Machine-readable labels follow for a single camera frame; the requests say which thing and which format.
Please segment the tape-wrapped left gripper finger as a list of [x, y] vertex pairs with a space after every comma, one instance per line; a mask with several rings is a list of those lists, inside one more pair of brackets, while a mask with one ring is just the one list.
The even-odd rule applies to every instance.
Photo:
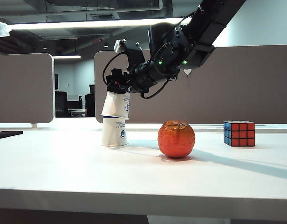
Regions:
[[0, 38], [10, 36], [10, 28], [7, 24], [0, 22]]

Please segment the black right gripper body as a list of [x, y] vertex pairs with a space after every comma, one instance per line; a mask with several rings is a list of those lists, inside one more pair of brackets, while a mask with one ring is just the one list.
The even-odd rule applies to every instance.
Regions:
[[119, 87], [127, 88], [131, 90], [132, 82], [134, 81], [134, 73], [124, 71], [121, 69], [113, 68], [111, 70], [111, 75], [106, 76], [106, 82], [108, 85], [116, 85]]

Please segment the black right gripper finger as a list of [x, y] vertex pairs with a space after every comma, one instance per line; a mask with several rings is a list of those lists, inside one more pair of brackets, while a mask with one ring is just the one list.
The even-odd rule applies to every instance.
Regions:
[[128, 90], [127, 88], [119, 87], [119, 86], [116, 86], [116, 85], [108, 85], [107, 86], [107, 91], [118, 93], [118, 94], [130, 93], [130, 90]]

